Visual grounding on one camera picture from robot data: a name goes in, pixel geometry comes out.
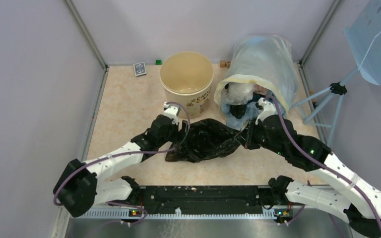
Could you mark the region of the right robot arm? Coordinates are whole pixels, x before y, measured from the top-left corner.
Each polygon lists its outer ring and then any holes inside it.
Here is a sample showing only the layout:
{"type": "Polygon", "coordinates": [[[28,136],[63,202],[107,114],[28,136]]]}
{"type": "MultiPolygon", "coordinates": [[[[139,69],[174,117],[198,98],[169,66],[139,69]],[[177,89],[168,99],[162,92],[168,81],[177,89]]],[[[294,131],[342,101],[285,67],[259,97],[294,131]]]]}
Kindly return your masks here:
{"type": "Polygon", "coordinates": [[[322,191],[279,176],[269,181],[275,203],[312,206],[341,219],[365,237],[381,238],[381,191],[343,164],[319,139],[298,134],[292,122],[280,115],[250,120],[239,139],[246,149],[270,150],[334,190],[322,191]]]}

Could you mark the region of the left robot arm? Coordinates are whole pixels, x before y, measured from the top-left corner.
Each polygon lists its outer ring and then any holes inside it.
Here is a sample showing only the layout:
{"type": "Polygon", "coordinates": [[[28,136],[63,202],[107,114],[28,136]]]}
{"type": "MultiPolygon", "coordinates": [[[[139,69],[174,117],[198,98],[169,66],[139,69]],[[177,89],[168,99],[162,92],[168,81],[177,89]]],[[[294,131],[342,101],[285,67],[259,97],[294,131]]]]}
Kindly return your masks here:
{"type": "Polygon", "coordinates": [[[114,200],[135,204],[139,191],[130,179],[107,179],[121,169],[161,153],[160,148],[164,144],[177,142],[178,137],[178,117],[163,113],[150,128],[120,148],[93,160],[69,161],[53,189],[54,204],[64,207],[73,217],[84,215],[95,205],[114,200]]]}

